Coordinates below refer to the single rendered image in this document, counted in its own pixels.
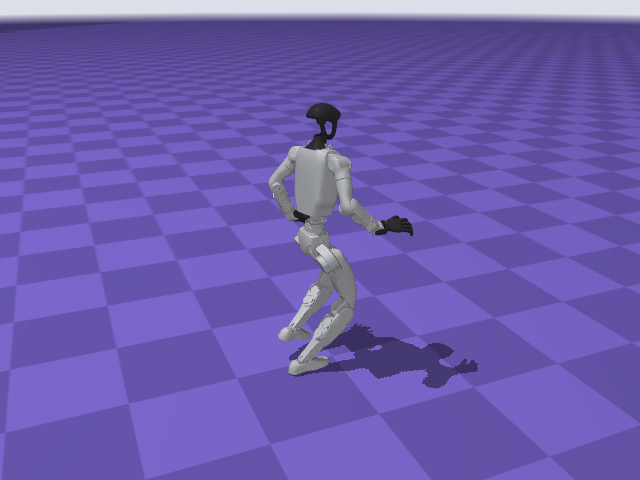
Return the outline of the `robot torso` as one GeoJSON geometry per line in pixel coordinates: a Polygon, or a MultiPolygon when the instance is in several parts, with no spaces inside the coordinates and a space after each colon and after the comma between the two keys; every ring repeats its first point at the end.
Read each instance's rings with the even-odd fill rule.
{"type": "Polygon", "coordinates": [[[305,220],[305,226],[299,229],[299,245],[313,259],[316,258],[315,248],[321,243],[329,248],[330,236],[324,229],[327,219],[323,216],[333,213],[338,196],[334,175],[328,170],[328,154],[340,153],[333,150],[332,145],[324,145],[326,148],[321,150],[301,146],[295,162],[294,194],[297,210],[310,216],[305,220]]]}

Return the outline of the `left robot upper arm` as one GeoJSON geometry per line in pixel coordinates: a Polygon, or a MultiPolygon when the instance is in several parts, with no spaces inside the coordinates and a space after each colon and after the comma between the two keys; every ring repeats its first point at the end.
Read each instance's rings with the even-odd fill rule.
{"type": "Polygon", "coordinates": [[[296,154],[301,146],[293,146],[287,157],[270,177],[268,185],[274,194],[280,194],[284,190],[284,180],[295,171],[296,154]]]}

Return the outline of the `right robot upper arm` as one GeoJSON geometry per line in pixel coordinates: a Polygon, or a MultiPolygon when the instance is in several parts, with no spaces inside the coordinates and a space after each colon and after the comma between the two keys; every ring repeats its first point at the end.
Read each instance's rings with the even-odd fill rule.
{"type": "Polygon", "coordinates": [[[350,217],[356,213],[352,210],[352,180],[351,162],[345,157],[335,153],[328,154],[328,170],[333,173],[336,189],[340,199],[339,211],[345,217],[350,217]]]}

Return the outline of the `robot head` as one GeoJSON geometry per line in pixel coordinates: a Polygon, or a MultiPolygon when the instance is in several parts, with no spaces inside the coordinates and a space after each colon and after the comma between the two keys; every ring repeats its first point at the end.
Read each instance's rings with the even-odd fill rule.
{"type": "Polygon", "coordinates": [[[325,149],[327,139],[331,140],[336,133],[337,121],[339,120],[341,113],[332,105],[326,103],[318,103],[313,105],[307,111],[306,117],[316,119],[316,122],[320,125],[321,133],[314,134],[313,140],[310,144],[304,148],[311,150],[325,149]],[[325,123],[329,121],[332,123],[332,132],[328,135],[325,130],[325,123]]]}

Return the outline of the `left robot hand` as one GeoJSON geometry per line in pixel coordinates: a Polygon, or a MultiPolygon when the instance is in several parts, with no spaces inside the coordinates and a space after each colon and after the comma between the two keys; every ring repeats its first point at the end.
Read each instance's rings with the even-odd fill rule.
{"type": "Polygon", "coordinates": [[[309,215],[300,213],[297,210],[294,210],[293,215],[294,215],[294,217],[299,218],[298,220],[294,220],[295,222],[296,221],[300,221],[300,222],[303,222],[304,224],[305,224],[305,220],[310,218],[309,215]]]}

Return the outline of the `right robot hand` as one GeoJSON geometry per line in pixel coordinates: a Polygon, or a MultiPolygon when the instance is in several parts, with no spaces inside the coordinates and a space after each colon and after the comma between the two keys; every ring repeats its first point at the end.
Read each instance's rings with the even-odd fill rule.
{"type": "Polygon", "coordinates": [[[392,232],[409,232],[410,235],[413,236],[413,232],[412,232],[413,228],[410,222],[407,220],[407,218],[400,218],[400,219],[399,218],[400,218],[399,216],[395,215],[390,219],[387,219],[387,221],[382,220],[381,222],[385,229],[377,230],[375,232],[375,235],[383,235],[383,234],[387,234],[388,231],[392,231],[392,232]]]}

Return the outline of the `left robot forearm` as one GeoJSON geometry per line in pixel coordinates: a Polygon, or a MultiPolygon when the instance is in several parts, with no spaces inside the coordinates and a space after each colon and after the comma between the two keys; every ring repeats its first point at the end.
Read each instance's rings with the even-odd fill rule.
{"type": "MultiPolygon", "coordinates": [[[[288,197],[288,193],[284,187],[284,190],[282,193],[280,194],[274,194],[273,193],[273,198],[275,201],[277,201],[280,210],[283,214],[285,214],[286,218],[289,221],[294,221],[294,220],[298,220],[299,218],[294,217],[293,212],[294,210],[297,210],[296,208],[294,208],[294,205],[291,203],[291,200],[288,197]]],[[[298,210],[297,210],[298,211],[298,210]]]]}

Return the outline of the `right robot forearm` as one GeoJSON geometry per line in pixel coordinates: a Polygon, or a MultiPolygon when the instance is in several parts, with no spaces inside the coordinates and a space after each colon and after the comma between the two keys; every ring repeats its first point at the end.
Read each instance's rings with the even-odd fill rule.
{"type": "Polygon", "coordinates": [[[352,215],[352,220],[361,225],[368,232],[371,232],[374,236],[375,232],[380,229],[385,229],[381,221],[377,221],[374,217],[369,215],[367,211],[361,206],[361,204],[356,200],[351,200],[352,210],[356,213],[352,215]]]}

